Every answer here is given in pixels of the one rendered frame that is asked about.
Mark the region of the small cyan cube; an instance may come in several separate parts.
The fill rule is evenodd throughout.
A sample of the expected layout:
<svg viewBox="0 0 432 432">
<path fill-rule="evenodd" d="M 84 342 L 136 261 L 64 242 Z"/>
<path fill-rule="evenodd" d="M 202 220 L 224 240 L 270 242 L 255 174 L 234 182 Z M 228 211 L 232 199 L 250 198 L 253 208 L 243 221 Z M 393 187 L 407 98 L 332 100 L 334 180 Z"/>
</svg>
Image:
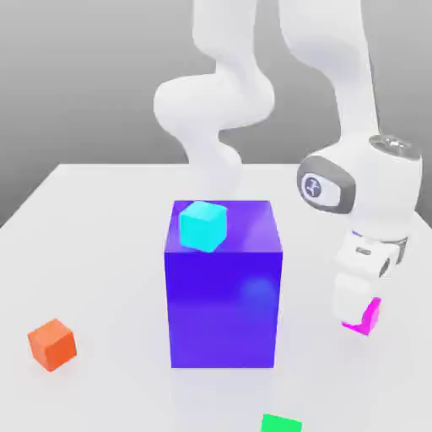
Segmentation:
<svg viewBox="0 0 432 432">
<path fill-rule="evenodd" d="M 195 201 L 179 214 L 180 243 L 204 252 L 215 251 L 227 236 L 225 206 Z"/>
</svg>

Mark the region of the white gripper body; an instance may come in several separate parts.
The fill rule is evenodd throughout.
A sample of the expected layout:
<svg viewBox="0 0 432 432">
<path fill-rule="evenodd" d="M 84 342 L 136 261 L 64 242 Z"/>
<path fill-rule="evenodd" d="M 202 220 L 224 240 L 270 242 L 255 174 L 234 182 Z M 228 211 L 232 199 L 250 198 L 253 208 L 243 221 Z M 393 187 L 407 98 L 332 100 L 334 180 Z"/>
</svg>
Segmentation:
<svg viewBox="0 0 432 432">
<path fill-rule="evenodd" d="M 335 277 L 332 310 L 335 317 L 344 323 L 362 323 L 381 304 L 373 283 L 348 273 L 338 273 Z"/>
</svg>

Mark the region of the small green cube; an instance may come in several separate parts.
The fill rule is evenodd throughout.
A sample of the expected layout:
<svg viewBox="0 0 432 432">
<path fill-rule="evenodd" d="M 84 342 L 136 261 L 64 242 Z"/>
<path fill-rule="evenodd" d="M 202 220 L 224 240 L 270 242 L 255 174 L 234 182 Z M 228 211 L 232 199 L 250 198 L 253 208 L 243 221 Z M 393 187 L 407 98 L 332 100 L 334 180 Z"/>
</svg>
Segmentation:
<svg viewBox="0 0 432 432">
<path fill-rule="evenodd" d="M 302 427 L 298 420 L 264 413 L 260 432 L 302 432 Z"/>
</svg>

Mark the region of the small magenta cube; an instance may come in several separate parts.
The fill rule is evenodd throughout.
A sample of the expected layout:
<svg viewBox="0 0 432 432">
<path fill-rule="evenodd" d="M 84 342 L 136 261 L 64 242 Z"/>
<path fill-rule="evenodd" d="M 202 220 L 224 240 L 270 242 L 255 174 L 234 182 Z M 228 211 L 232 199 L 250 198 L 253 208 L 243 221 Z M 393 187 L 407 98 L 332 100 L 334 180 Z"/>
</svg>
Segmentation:
<svg viewBox="0 0 432 432">
<path fill-rule="evenodd" d="M 364 311 L 362 316 L 362 321 L 359 325 L 350 325 L 346 322 L 342 322 L 342 325 L 354 332 L 362 334 L 364 336 L 369 336 L 374 329 L 376 323 L 378 322 L 380 314 L 381 298 L 375 297 L 367 309 Z"/>
</svg>

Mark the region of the large blue box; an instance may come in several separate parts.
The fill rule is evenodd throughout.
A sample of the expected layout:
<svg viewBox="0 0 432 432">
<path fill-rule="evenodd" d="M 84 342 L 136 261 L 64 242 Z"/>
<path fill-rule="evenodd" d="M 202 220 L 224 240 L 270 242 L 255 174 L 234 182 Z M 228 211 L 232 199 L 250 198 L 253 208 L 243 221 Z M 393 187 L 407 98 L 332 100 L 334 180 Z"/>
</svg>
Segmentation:
<svg viewBox="0 0 432 432">
<path fill-rule="evenodd" d="M 223 201 L 227 237 L 213 252 L 180 243 L 173 203 L 165 242 L 170 363 L 177 369 L 274 365 L 283 248 L 268 201 Z"/>
</svg>

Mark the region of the small orange cube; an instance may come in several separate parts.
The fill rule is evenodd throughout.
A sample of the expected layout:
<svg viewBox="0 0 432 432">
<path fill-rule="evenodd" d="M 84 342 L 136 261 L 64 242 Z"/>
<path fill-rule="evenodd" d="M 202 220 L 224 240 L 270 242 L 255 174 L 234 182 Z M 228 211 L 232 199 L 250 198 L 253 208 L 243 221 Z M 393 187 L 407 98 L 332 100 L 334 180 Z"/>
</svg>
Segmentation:
<svg viewBox="0 0 432 432">
<path fill-rule="evenodd" d="M 57 318 L 36 328 L 27 337 L 33 357 L 49 372 L 77 355 L 73 331 Z"/>
</svg>

